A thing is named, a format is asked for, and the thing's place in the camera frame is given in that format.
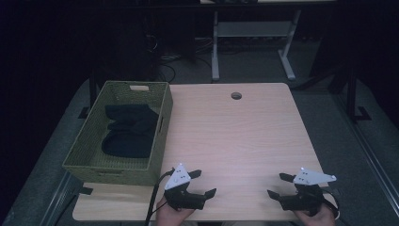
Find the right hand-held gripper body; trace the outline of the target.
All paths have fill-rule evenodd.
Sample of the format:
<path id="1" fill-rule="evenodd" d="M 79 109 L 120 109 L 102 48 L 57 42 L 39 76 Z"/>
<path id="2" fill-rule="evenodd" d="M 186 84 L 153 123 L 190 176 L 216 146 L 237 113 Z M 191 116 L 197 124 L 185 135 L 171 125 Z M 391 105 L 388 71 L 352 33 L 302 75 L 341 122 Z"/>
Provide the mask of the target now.
<path id="1" fill-rule="evenodd" d="M 322 204 L 327 205 L 334 217 L 337 216 L 337 206 L 328 201 L 320 184 L 335 182 L 335 175 L 301 168 L 295 175 L 293 184 L 296 194 L 291 196 L 280 196 L 279 203 L 283 210 L 308 211 L 313 217 L 319 212 Z"/>

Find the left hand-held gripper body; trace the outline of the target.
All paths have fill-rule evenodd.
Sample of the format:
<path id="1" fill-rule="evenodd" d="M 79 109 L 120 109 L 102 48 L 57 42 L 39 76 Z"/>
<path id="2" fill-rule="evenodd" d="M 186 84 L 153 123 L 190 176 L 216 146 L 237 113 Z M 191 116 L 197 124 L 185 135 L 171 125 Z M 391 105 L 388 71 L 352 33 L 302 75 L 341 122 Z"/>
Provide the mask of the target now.
<path id="1" fill-rule="evenodd" d="M 187 189 L 191 178 L 183 164 L 179 164 L 172 172 L 164 187 L 164 197 L 170 207 L 178 209 L 202 209 L 205 202 L 203 194 L 190 193 Z"/>

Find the dark blue knit garment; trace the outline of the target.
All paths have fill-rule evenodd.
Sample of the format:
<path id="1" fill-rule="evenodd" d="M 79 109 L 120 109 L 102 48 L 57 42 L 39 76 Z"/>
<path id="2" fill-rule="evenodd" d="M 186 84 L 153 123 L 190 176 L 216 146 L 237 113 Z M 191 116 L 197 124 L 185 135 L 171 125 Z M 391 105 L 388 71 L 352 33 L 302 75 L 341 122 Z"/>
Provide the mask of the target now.
<path id="1" fill-rule="evenodd" d="M 158 114 L 148 105 L 107 105 L 111 122 L 102 142 L 105 154 L 125 158 L 149 158 Z"/>

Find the green woven basket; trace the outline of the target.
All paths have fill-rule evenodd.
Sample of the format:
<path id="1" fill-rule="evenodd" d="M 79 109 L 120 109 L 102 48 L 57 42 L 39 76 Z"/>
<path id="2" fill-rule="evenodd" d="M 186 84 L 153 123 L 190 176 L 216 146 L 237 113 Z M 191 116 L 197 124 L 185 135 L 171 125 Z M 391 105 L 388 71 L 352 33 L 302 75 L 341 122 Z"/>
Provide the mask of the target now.
<path id="1" fill-rule="evenodd" d="M 105 113 L 108 105 L 147 105 L 158 115 L 149 157 L 117 157 L 103 151 L 108 125 L 113 122 Z M 160 177 L 172 107 L 167 82 L 105 82 L 63 167 L 85 183 L 155 185 Z"/>

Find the person's right hand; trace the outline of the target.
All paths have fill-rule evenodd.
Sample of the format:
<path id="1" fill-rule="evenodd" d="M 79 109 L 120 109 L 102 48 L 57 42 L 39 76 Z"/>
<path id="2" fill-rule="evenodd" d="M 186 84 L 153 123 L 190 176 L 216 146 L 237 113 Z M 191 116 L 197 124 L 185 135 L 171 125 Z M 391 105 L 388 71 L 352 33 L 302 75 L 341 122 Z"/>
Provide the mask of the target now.
<path id="1" fill-rule="evenodd" d="M 294 214 L 305 226 L 336 226 L 332 211 L 325 205 L 313 217 L 308 216 L 305 211 L 294 211 Z"/>

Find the person's left hand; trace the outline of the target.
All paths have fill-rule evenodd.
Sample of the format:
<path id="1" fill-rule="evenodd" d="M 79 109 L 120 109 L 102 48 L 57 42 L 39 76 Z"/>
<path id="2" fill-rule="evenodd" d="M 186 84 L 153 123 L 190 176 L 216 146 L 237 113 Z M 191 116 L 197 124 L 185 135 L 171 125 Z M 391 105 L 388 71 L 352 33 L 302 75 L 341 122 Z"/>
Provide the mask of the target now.
<path id="1" fill-rule="evenodd" d="M 156 204 L 156 207 L 156 226 L 181 226 L 195 212 L 194 209 L 175 210 L 168 205 L 165 197 Z"/>

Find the black metal stand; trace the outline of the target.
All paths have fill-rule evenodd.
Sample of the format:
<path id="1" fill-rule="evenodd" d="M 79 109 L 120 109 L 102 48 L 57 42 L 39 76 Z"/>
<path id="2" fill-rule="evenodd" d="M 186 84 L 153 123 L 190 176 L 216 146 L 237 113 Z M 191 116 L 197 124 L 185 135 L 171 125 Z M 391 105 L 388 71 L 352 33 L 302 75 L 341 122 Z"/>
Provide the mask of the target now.
<path id="1" fill-rule="evenodd" d="M 370 121 L 372 118 L 363 106 L 356 104 L 357 100 L 357 77 L 354 69 L 350 69 L 347 76 L 347 93 L 346 93 L 346 115 L 353 123 L 358 121 Z"/>

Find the metal floor rail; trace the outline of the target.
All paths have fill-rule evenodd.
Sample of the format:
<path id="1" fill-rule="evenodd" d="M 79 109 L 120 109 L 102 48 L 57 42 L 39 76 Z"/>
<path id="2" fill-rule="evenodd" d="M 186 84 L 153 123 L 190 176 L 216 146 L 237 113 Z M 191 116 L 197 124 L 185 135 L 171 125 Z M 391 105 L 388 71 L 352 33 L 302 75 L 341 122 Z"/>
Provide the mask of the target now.
<path id="1" fill-rule="evenodd" d="M 341 95 L 333 95 L 332 99 L 342 112 L 346 124 L 349 126 L 352 134 L 355 136 L 362 149 L 369 168 L 381 187 L 393 212 L 399 218 L 399 190 L 395 187 L 394 182 L 385 171 L 380 160 L 377 158 L 374 147 L 370 144 L 367 137 L 359 127 L 361 122 L 373 122 L 373 118 L 363 106 L 354 106 L 353 109 L 348 109 L 348 106 L 351 105 L 352 102 L 345 101 Z"/>
<path id="2" fill-rule="evenodd" d="M 56 226 L 61 212 L 66 209 L 67 203 L 73 195 L 73 178 L 69 172 L 65 172 L 56 191 L 40 221 L 40 226 Z"/>

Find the white metal desk frame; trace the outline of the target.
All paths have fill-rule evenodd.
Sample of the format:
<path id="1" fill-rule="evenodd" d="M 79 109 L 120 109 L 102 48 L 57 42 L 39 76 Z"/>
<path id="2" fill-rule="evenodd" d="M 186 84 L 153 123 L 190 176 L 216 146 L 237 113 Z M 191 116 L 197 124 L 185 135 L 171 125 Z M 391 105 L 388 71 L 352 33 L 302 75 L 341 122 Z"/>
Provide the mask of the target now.
<path id="1" fill-rule="evenodd" d="M 287 78 L 290 81 L 294 81 L 295 73 L 288 59 L 288 53 L 295 36 L 300 15 L 301 11 L 296 10 L 291 21 L 220 22 L 218 20 L 218 12 L 215 12 L 213 49 L 211 53 L 212 80 L 218 81 L 220 79 L 217 43 L 219 38 L 285 38 L 284 47 L 278 50 L 279 59 Z"/>

